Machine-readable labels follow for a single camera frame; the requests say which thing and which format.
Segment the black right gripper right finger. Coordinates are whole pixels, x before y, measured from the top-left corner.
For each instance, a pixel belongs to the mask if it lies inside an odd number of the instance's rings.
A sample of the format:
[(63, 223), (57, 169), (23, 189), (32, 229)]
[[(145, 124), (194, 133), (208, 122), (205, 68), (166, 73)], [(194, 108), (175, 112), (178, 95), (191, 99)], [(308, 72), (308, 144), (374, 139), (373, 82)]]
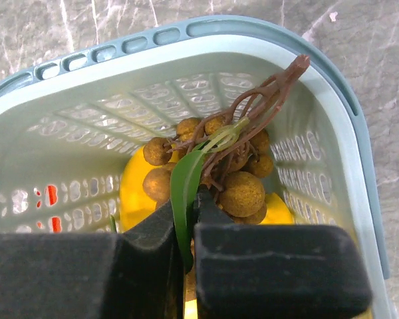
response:
[(331, 225), (241, 225), (205, 186), (194, 202), (200, 318), (354, 318), (373, 293), (351, 236)]

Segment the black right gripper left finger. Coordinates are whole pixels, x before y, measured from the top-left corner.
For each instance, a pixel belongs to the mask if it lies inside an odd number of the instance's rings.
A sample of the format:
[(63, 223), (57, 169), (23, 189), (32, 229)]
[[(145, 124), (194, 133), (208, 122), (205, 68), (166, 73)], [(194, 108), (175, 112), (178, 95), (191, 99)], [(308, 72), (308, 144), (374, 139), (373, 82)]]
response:
[(0, 318), (182, 318), (172, 208), (125, 233), (0, 234)]

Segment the brown longan bunch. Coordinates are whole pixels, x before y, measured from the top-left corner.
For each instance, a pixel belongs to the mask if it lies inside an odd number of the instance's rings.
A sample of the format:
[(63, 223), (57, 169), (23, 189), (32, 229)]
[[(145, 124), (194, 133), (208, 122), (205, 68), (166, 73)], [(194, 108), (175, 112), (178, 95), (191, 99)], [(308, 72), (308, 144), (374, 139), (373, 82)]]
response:
[(144, 146), (144, 159), (154, 169), (142, 187), (158, 205), (171, 204), (186, 272), (194, 263), (193, 210), (200, 186), (211, 191), (214, 202), (231, 218), (265, 212), (261, 179), (273, 171), (265, 128), (309, 66), (309, 56), (299, 55), (285, 70), (241, 93), (229, 108), (205, 118), (182, 120), (174, 138), (155, 137)]

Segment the blue green plastic basket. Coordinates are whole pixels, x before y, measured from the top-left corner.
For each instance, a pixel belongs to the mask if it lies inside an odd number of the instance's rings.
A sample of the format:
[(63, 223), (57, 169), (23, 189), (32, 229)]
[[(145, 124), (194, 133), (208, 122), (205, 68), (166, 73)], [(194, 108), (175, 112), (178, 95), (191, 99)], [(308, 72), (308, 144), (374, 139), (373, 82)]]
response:
[(356, 239), (374, 293), (366, 318), (395, 318), (368, 128), (340, 70), (295, 33), (215, 15), (56, 58), (0, 83), (0, 233), (105, 231), (128, 158), (185, 118), (230, 107), (299, 54), (311, 65), (268, 125), (265, 181), (307, 223)]

